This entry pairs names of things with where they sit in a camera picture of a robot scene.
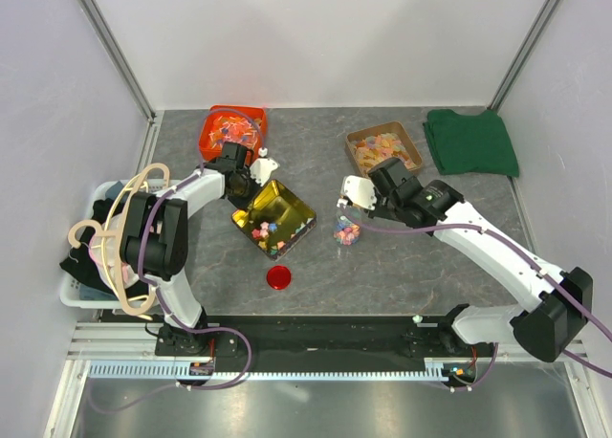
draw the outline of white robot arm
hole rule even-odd
[[[340,205],[354,204],[371,217],[402,222],[415,233],[430,233],[466,255],[516,299],[512,306],[455,308],[449,315],[460,341],[468,345],[518,341],[534,357],[554,361],[586,324],[586,318],[543,279],[549,275],[590,310],[593,282],[585,271],[575,268],[565,273],[527,251],[444,182],[422,187],[399,159],[386,160],[368,175],[370,180],[344,179]],[[517,252],[528,255],[530,264]]]
[[[154,194],[137,192],[130,200],[120,258],[137,272],[142,254],[144,277],[158,287],[157,295],[169,310],[168,313],[164,309],[164,320],[170,326],[179,326],[176,318],[188,328],[206,327],[206,313],[191,292],[184,268],[188,218],[209,202],[224,197],[237,208],[245,208],[278,168],[269,158],[259,158],[248,166],[246,156],[246,147],[228,142],[219,158],[206,163],[204,169],[196,169],[176,186]],[[172,191],[171,195],[164,197],[168,191]],[[162,203],[153,212],[158,201]],[[153,223],[145,236],[148,221]],[[144,237],[146,247],[142,251]]]

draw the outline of green towel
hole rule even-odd
[[[432,110],[423,127],[433,162],[442,175],[480,172],[518,176],[513,144],[495,112],[464,116],[452,110]]]

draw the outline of white panel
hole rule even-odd
[[[518,188],[538,252],[595,280],[594,312],[612,325],[612,8],[564,0],[502,107],[520,164]],[[612,368],[612,344],[583,332]],[[612,405],[612,381],[602,381]]]
[[[59,302],[69,227],[130,175],[146,123],[76,0],[0,0],[0,435],[41,436],[77,314]]]
[[[544,0],[98,0],[159,109],[484,105]]]

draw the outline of gray table surface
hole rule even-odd
[[[482,108],[455,110],[469,114]],[[278,261],[290,268],[293,280],[287,289],[276,291],[266,283],[266,272],[274,263],[231,222],[233,206],[227,201],[205,206],[189,221],[186,271],[194,295],[207,312],[410,315],[444,314],[463,302],[513,303],[501,285],[464,255],[427,235],[364,232],[350,247],[339,246],[333,237],[342,179],[355,174],[344,153],[345,135],[397,120],[423,156],[422,184],[443,179],[485,218],[525,245],[506,177],[440,177],[423,132],[427,111],[404,107],[270,110],[266,145],[280,164],[273,177],[315,210],[317,226]],[[205,113],[165,112],[153,162],[167,164],[172,178],[184,178],[198,163],[196,143]]]

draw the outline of red lid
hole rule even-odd
[[[285,266],[273,266],[266,275],[268,285],[275,290],[284,290],[291,283],[291,271]]]

